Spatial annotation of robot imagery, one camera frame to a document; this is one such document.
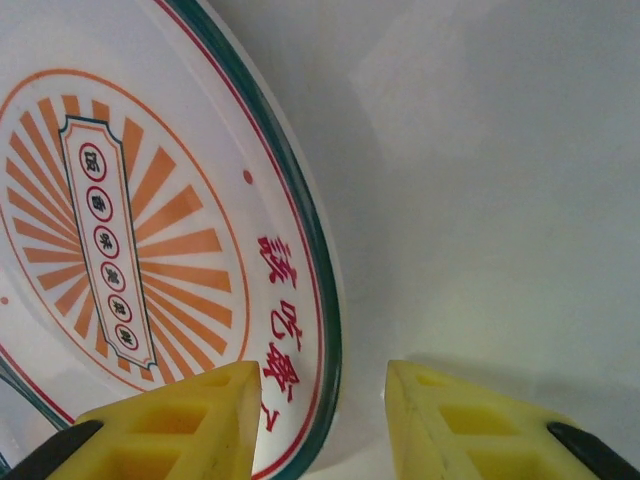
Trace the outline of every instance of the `plate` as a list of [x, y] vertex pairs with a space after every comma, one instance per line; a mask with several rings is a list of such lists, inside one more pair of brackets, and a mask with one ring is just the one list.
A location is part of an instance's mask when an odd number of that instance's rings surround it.
[[50, 425], [254, 359], [254, 478], [297, 478], [335, 412], [340, 310], [261, 77], [195, 1], [2, 8], [0, 418], [40, 417], [0, 453], [11, 465]]

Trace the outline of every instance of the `white wall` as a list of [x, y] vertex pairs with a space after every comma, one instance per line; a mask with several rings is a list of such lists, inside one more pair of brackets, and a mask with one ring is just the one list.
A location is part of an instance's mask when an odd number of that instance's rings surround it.
[[562, 410], [640, 465], [640, 5], [209, 1], [341, 260], [347, 390], [312, 477], [392, 478], [390, 358]]

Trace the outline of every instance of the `black strap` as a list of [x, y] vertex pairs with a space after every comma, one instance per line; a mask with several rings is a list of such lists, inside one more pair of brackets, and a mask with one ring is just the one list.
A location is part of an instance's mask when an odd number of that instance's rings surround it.
[[561, 422], [547, 429], [600, 480], [640, 480], [640, 472], [595, 435]]
[[2, 480], [45, 480], [102, 425], [98, 420], [89, 420], [59, 431], [10, 470]]

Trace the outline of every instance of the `hole in yellow block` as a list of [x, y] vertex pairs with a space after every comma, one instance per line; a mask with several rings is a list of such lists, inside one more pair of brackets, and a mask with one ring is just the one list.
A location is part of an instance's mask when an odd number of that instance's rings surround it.
[[168, 405], [151, 409], [140, 418], [132, 433], [192, 434], [207, 414], [200, 405]]
[[119, 448], [98, 465], [89, 478], [164, 480], [179, 457], [180, 453], [173, 450]]
[[509, 421], [486, 407], [443, 405], [440, 413], [458, 435], [514, 435]]
[[221, 373], [215, 378], [212, 378], [211, 380], [209, 380], [204, 385], [206, 387], [226, 387], [227, 385], [229, 385], [230, 381], [231, 381], [231, 377], [229, 375], [225, 373]]
[[570, 480], [535, 452], [468, 452], [484, 480]]
[[428, 377], [426, 375], [417, 375], [416, 380], [420, 385], [424, 385], [425, 387], [445, 387], [448, 385], [447, 382], [440, 380], [435, 377]]

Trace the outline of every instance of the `yellow foam block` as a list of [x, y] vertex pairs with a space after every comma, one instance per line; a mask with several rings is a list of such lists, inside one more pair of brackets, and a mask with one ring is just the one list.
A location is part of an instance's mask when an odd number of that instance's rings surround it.
[[104, 426], [51, 480], [248, 480], [260, 369], [238, 362], [98, 408]]
[[547, 430], [558, 413], [404, 361], [385, 404], [399, 480], [596, 480]]

